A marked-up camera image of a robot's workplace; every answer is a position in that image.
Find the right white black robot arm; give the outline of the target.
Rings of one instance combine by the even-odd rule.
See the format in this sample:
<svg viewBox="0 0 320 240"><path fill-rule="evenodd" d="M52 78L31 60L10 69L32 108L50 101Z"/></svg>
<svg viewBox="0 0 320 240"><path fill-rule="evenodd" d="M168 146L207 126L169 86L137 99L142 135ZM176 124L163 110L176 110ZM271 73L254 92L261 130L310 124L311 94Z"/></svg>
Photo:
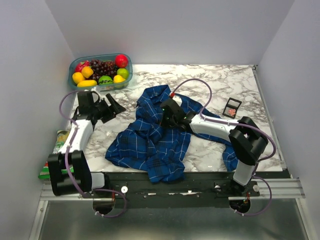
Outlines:
<svg viewBox="0 0 320 240"><path fill-rule="evenodd" d="M212 117L204 114L204 107L199 112L186 113L173 98L161 103L160 108L163 111L161 126L177 128L182 132L192 134L205 134L230 143L238 159L230 181L230 191L236 196L247 192L258 160L271 141L251 118L226 120Z"/></svg>

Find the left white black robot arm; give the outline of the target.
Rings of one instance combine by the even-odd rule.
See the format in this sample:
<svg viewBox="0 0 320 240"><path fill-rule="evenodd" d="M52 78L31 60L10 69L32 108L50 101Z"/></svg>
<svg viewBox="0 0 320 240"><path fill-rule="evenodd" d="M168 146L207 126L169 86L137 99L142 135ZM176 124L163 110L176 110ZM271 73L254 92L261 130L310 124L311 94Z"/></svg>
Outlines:
<svg viewBox="0 0 320 240"><path fill-rule="evenodd" d="M55 196L79 193L86 197L94 191L104 198L111 191L109 177L90 171L84 150L97 122L105 124L126 109L109 93L102 95L95 90L78 91L77 101L73 116L67 118L71 130L64 145L47 159L52 192Z"/></svg>

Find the blue plaid shirt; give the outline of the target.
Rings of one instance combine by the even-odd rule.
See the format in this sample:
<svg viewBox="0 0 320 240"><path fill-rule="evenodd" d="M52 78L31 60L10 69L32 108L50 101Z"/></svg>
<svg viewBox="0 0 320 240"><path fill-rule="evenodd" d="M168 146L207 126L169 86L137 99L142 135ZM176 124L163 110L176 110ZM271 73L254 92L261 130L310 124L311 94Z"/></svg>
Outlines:
<svg viewBox="0 0 320 240"><path fill-rule="evenodd" d="M184 178L183 159L192 134L160 126L160 105L170 93L167 84L143 91L136 102L135 121L116 136L106 151L106 160L118 167L146 171L152 183Z"/></svg>

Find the brooch box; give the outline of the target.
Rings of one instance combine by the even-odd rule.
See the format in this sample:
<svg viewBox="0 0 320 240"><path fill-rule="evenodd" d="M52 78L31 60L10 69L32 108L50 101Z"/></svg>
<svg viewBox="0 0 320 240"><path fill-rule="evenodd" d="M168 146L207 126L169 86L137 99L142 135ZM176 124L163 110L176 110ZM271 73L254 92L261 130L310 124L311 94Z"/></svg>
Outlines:
<svg viewBox="0 0 320 240"><path fill-rule="evenodd" d="M230 97L224 107L222 115L231 119L235 119L237 111L241 106L242 101Z"/></svg>

